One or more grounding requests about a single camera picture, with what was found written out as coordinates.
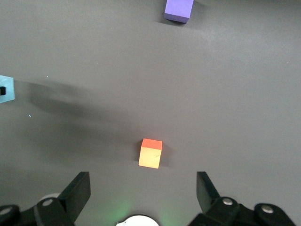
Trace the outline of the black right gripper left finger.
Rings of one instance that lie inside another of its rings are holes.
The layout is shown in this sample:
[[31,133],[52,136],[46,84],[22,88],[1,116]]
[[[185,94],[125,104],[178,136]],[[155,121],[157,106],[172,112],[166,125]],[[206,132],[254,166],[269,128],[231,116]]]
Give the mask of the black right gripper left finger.
[[73,226],[91,195],[89,172],[80,172],[57,197],[46,197],[31,208],[0,207],[2,226]]

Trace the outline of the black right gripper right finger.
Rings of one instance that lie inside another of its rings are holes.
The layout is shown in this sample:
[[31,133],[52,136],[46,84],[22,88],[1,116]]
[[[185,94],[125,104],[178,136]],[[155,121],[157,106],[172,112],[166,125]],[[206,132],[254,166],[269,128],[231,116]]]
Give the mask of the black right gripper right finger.
[[278,206],[258,203],[251,210],[233,198],[220,196],[204,171],[196,176],[196,194],[202,210],[190,226],[295,226]]

